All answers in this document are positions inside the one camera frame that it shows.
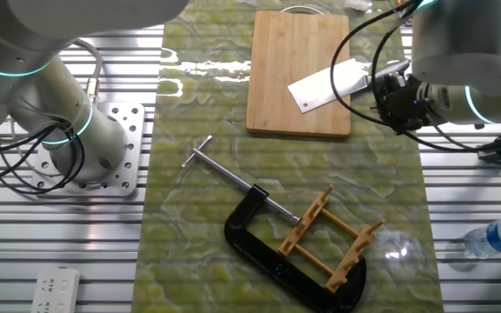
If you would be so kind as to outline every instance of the knife blade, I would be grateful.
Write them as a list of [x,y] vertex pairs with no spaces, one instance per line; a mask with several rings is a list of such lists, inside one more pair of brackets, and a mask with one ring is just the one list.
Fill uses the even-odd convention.
[[[377,82],[382,80],[384,75],[391,73],[403,75],[409,65],[409,60],[393,63],[376,74]],[[336,90],[341,97],[363,90],[371,84],[368,64],[357,62],[355,59],[337,64],[334,68],[334,77]],[[330,68],[293,83],[288,86],[288,89],[302,113],[307,113],[336,100],[330,83]]]

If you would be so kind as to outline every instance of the bamboo cutting board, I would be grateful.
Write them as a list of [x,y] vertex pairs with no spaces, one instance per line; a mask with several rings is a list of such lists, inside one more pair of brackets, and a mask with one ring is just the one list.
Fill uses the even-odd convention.
[[[246,126],[251,132],[347,137],[351,113],[329,103],[301,113],[287,86],[330,67],[349,33],[349,19],[336,15],[259,11],[256,15]],[[349,59],[346,45],[338,62]]]

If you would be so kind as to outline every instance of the white power strip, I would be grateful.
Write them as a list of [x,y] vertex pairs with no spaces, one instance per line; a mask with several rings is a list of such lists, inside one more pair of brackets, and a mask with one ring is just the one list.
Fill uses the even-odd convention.
[[45,270],[38,274],[31,313],[74,313],[80,272]]

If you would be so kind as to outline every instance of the metal rod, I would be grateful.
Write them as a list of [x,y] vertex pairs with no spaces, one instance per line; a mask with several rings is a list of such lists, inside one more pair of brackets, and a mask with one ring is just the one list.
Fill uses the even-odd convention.
[[[202,150],[206,144],[208,144],[210,142],[210,140],[212,140],[212,135],[209,135],[206,140],[204,140],[204,142],[200,145],[200,147],[198,147],[199,150]],[[192,159],[195,158],[195,154],[193,153],[192,155],[189,156],[189,158],[187,159],[187,161],[185,161],[183,163],[183,165],[181,165],[182,168],[186,168],[187,165],[189,165],[190,161],[192,161]]]
[[[227,170],[225,167],[220,165],[218,162],[212,160],[209,156],[206,156],[202,151],[200,151],[198,149],[193,149],[193,151],[197,157],[204,160],[206,163],[211,165],[214,169],[222,172],[224,175],[229,177],[235,183],[239,184],[241,187],[243,187],[243,189],[245,191],[248,191],[251,189],[252,186],[249,183],[245,182],[243,179],[241,179],[241,177],[231,173],[229,170]],[[301,220],[299,217],[294,216],[293,214],[291,214],[291,212],[286,210],[283,206],[279,205],[278,203],[276,203],[274,200],[270,199],[269,197],[266,198],[265,202],[267,204],[269,204],[272,208],[274,208],[275,210],[280,212],[282,215],[289,218],[291,221],[293,221],[293,223],[299,223],[299,221]]]

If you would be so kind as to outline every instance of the bolt hole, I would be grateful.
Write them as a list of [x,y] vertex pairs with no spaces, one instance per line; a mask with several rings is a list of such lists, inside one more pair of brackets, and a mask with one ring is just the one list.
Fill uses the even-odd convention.
[[103,168],[105,168],[106,170],[111,170],[111,163],[110,161],[108,161],[108,159],[101,156],[97,160]]

